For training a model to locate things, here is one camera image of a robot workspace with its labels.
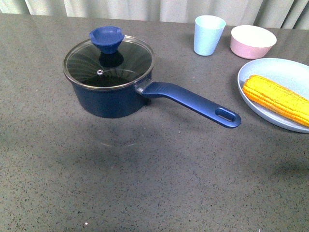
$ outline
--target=white curtain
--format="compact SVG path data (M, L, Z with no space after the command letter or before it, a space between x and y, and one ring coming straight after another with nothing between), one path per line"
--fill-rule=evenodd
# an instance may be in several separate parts
M309 29L309 0L1 0L9 14L194 23L215 15L227 25Z

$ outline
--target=handle hole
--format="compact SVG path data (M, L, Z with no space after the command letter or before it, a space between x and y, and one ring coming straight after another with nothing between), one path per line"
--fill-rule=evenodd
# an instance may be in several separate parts
M233 114L232 112L230 112L226 109L223 109L223 108L216 109L215 113L216 113L217 116L222 117L229 122L234 122L235 119L236 119L235 114Z

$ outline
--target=pot handle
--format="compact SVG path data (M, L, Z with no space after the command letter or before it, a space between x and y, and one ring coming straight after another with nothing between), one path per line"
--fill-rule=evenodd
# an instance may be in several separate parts
M145 98L171 99L226 128L235 128L241 123L240 116L233 111L175 84L146 79L135 91Z

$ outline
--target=blue lid knob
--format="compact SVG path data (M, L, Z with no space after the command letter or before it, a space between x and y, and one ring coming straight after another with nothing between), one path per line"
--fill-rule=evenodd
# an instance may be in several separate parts
M115 53L124 39L121 29L113 26L96 28L89 33L93 45L105 54Z

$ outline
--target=lid rim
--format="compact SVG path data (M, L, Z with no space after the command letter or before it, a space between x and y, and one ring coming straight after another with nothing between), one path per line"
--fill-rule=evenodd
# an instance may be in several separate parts
M137 39L135 37L132 36L128 36L125 35L123 42L129 42L129 43L135 43L139 46L142 46L144 49L147 50L147 52L149 52L149 54L151 55L151 64L149 66L149 68L147 69L146 72L144 72L140 77L134 79L133 81L130 81L128 83L122 84L122 85L118 85L118 86L112 86L112 87L96 87L96 86L88 86L85 85L79 81L77 81L75 78L73 78L70 74L70 72L68 71L67 68L67 63L69 58L74 54L74 51L81 50L82 48L89 46L87 43L91 42L90 39L87 39L79 44L77 44L76 46L74 46L64 57L63 63L62 63L62 69L63 69L63 73L65 75L65 77L73 84L76 84L82 88L86 88L89 90L100 90L100 91L111 91L111 90L117 90L117 89L122 89L122 88L126 88L128 86L131 86L135 83L137 83L138 81L144 79L149 73L151 73L152 69L154 68L154 63L155 63L155 53L153 51L153 49L144 41Z

